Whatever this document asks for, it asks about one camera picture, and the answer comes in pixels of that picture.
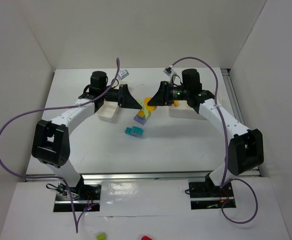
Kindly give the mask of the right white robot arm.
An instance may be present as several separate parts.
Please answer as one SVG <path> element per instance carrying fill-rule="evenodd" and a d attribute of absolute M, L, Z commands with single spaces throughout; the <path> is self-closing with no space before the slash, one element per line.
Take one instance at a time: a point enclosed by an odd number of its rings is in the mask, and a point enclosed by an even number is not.
<path fill-rule="evenodd" d="M 208 189 L 223 187 L 236 176 L 264 163 L 263 135 L 240 123 L 216 99 L 204 90 L 200 74 L 194 68 L 183 70 L 181 85 L 161 81 L 148 106 L 171 106 L 175 101 L 185 101 L 197 114 L 208 120 L 224 135 L 225 159 L 223 164 L 205 177 Z"/>

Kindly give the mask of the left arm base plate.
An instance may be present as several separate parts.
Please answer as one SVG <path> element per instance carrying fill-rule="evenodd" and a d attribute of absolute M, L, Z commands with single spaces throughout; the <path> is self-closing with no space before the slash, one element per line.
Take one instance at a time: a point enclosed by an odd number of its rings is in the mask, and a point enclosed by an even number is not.
<path fill-rule="evenodd" d="M 62 184 L 55 186 L 48 183 L 47 189 L 55 190 L 54 200 L 54 213 L 67 213 L 72 212 L 70 194 L 66 187 Z M 85 190 L 83 194 L 78 195 L 72 192 L 72 199 L 75 212 L 83 212 L 85 209 L 87 212 L 99 212 L 100 211 L 100 199 L 101 199 L 101 184 L 89 185 L 88 190 Z"/>

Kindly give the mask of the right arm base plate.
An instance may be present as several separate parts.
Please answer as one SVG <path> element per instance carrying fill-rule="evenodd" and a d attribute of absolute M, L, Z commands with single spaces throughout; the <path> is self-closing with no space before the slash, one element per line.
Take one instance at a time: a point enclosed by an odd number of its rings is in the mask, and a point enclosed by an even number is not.
<path fill-rule="evenodd" d="M 204 182 L 189 182 L 188 189 L 184 191 L 190 197 L 192 210 L 236 208 L 233 187 L 228 183 L 225 187 L 208 190 Z"/>

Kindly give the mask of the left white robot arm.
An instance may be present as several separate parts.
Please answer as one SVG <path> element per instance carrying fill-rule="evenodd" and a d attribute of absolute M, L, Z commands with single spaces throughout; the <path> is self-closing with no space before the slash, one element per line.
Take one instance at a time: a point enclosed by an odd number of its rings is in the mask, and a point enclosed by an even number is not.
<path fill-rule="evenodd" d="M 90 83 L 72 108 L 52 120 L 40 120 L 35 127 L 31 155 L 65 180 L 64 186 L 69 186 L 71 192 L 77 195 L 84 194 L 89 187 L 69 159 L 70 135 L 82 122 L 93 116 L 104 102 L 117 103 L 125 109 L 142 109 L 142 105 L 129 92 L 127 84 L 112 88 L 104 71 L 94 71 Z"/>

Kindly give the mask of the light green lego brick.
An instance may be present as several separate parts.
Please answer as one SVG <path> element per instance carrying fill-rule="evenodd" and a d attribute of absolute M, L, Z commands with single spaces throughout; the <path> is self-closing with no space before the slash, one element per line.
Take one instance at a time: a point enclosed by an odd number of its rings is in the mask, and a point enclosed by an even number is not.
<path fill-rule="evenodd" d="M 136 100 L 139 104 L 140 104 L 140 106 L 141 106 L 141 109 L 139 110 L 139 111 L 143 111 L 144 112 L 144 114 L 145 114 L 145 118 L 149 118 L 150 116 L 151 116 L 151 112 L 146 108 L 146 106 L 145 106 L 145 104 L 144 104 L 144 102 L 142 101 L 142 100 L 140 100 L 140 99 L 137 99 Z"/>

